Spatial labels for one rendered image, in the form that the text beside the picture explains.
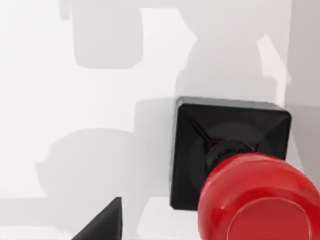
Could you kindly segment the red push button, black base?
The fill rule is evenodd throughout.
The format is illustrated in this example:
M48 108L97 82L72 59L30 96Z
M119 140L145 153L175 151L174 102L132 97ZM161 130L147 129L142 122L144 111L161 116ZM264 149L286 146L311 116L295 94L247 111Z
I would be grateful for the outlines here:
M320 192L286 161L292 116L270 102L180 96L170 206L200 240L320 240Z

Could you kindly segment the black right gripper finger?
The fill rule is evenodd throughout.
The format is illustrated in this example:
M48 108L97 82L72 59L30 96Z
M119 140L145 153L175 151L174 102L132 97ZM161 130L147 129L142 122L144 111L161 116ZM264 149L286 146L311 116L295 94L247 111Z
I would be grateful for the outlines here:
M122 240L122 198L115 197L71 240Z

